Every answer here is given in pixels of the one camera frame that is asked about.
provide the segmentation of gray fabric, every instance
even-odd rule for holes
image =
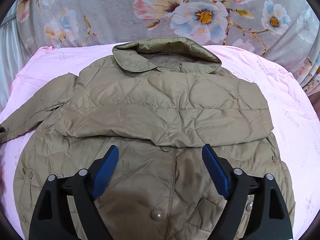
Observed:
[[[306,0],[20,0],[17,18],[30,54],[184,36],[264,55],[297,77],[320,51],[319,21]]]
[[[17,73],[30,59],[17,28],[15,16],[18,0],[8,11],[0,26],[0,112],[5,108],[11,94],[11,84]]]

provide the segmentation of jacket cuff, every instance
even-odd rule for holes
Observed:
[[[5,128],[0,126],[0,143],[1,143],[1,139],[4,137],[5,135]]]

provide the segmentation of puffer jacket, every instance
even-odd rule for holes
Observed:
[[[117,45],[79,77],[53,79],[2,123],[0,142],[37,125],[13,185],[26,239],[48,175],[73,176],[111,145],[119,148],[119,162],[95,204],[115,240],[207,239],[226,203],[202,161],[207,143],[249,175],[273,174],[293,224],[291,178],[267,101],[256,84],[235,77],[189,39]],[[248,196],[247,204],[252,200]],[[72,200],[70,210],[85,239]],[[245,209],[235,239],[249,215]]]

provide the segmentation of jacket sleeve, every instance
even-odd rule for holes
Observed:
[[[77,76],[71,73],[59,76],[39,89],[26,103],[14,111],[2,124],[0,143],[17,138],[46,120],[52,112],[71,100]]]

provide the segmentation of jacket collar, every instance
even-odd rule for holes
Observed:
[[[211,73],[222,64],[221,60],[212,52],[184,37],[133,41],[114,46],[112,52],[118,65],[130,72],[156,69],[161,72]],[[198,58],[200,62],[205,62],[205,64],[183,62],[171,67],[157,66],[139,53],[189,56]]]

